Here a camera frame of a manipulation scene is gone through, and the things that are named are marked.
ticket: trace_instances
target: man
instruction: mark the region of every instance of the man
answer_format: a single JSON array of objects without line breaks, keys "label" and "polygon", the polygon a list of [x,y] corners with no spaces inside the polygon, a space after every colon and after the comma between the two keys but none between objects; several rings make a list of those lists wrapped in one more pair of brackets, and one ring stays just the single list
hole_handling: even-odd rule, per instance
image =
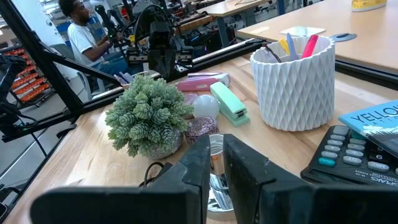
[{"label": "man", "polygon": [[[76,61],[87,66],[97,61],[109,48],[112,47],[109,37],[106,36],[96,43],[93,35],[87,27],[87,23],[90,20],[90,12],[79,0],[59,0],[58,3],[63,14],[71,17],[73,21],[73,23],[68,27],[68,36]],[[110,75],[114,75],[119,72],[129,72],[130,74],[134,74],[142,71],[142,66],[134,70],[128,68],[127,63],[123,58],[114,59],[109,63],[99,63],[94,65],[93,68]]]}]

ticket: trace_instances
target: desk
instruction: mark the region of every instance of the desk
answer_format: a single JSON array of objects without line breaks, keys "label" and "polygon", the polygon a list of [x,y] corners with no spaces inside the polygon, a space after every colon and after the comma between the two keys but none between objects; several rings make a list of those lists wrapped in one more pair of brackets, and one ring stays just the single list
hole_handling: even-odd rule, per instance
[{"label": "desk", "polygon": [[[332,125],[341,124],[338,116],[368,106],[396,99],[398,91],[336,73],[335,113],[325,125],[311,131],[286,132],[266,125],[261,118],[257,102],[254,78],[247,56],[204,70],[204,72],[228,72],[231,74],[230,89],[246,105],[251,122],[235,128],[223,115],[218,116],[222,133],[234,134],[247,145],[270,158],[277,165],[299,176],[322,137]],[[65,185],[137,186],[144,180],[144,173],[153,161],[136,156],[127,156],[126,149],[116,151],[108,140],[109,127],[105,125],[105,112],[112,105],[84,114],[76,122],[77,128],[70,131],[58,149],[44,165],[25,194],[18,201],[6,224],[30,223],[29,207],[37,196],[45,191]],[[184,154],[188,144],[161,162],[175,163]],[[153,169],[150,176],[156,175]],[[207,221],[211,224],[236,222]]]},{"label": "desk", "polygon": [[196,29],[197,27],[205,25],[205,24],[207,24],[207,23],[209,23],[209,22],[211,22],[213,20],[214,20],[214,18],[212,16],[205,16],[205,17],[202,17],[202,18],[199,18],[199,19],[195,19],[194,21],[191,21],[191,22],[188,22],[186,24],[181,25],[180,26],[180,31],[182,33],[184,33],[186,31],[190,31],[190,30]]},{"label": "desk", "polygon": [[357,38],[336,43],[336,59],[398,75],[398,1],[386,7],[352,12],[351,1],[329,0],[260,22],[237,31],[240,37],[257,37],[270,42],[285,35],[280,31],[294,26],[326,29],[319,35],[357,34]]},{"label": "desk", "polygon": [[266,2],[268,2],[268,0],[225,0],[214,5],[204,7],[203,9],[199,9],[198,12],[201,13],[206,11],[210,16],[217,17],[218,30],[220,32],[221,43],[224,48],[229,46],[224,17],[244,11],[246,25],[251,26],[256,23],[253,8],[260,4],[265,4]]}]

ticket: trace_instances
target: white ball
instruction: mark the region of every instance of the white ball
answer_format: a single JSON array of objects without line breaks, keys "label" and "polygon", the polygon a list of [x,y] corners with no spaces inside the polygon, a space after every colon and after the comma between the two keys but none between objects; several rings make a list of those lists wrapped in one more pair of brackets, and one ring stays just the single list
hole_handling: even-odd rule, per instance
[{"label": "white ball", "polygon": [[202,116],[209,116],[216,118],[220,113],[220,105],[218,100],[211,95],[200,95],[196,97],[192,103],[193,116],[198,118]]}]

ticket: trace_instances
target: chair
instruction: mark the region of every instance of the chair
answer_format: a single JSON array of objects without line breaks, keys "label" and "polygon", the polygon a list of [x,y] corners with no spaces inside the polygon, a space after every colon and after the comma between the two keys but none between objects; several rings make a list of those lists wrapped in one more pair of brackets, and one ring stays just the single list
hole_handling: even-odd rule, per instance
[{"label": "chair", "polygon": [[[68,58],[70,60],[75,60],[75,56],[74,56],[72,50],[66,44],[54,44],[54,45],[51,45],[50,47],[53,48],[54,50],[56,50],[58,53],[66,56],[66,58]],[[104,60],[99,59],[96,62],[93,62],[93,63],[89,64],[88,66],[92,67],[92,66],[97,65],[97,64],[99,64],[101,62],[104,62]],[[83,86],[84,86],[84,88],[85,88],[85,90],[87,92],[88,100],[92,100],[93,96],[95,96],[95,95],[98,95],[100,93],[106,92],[107,89],[110,86],[112,86],[112,85],[105,86],[104,82],[101,79],[95,78],[97,83],[98,83],[99,90],[92,91],[91,87],[90,87],[90,83],[88,82],[88,79],[87,79],[87,77],[89,77],[90,75],[87,75],[87,74],[82,73],[82,72],[77,72],[77,75],[79,76],[79,78],[80,78],[81,82],[83,83]]]}]

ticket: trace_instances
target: green succulent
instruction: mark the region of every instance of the green succulent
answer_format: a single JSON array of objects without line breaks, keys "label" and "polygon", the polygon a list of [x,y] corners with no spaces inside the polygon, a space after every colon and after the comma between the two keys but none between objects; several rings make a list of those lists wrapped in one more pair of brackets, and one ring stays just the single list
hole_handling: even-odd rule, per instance
[{"label": "green succulent", "polygon": [[138,75],[106,112],[113,147],[120,150],[127,145],[127,153],[132,157],[138,153],[148,156],[156,148],[169,150],[174,140],[173,129],[185,131],[188,123],[183,117],[193,111],[183,101],[183,93],[162,78],[153,80]]}]

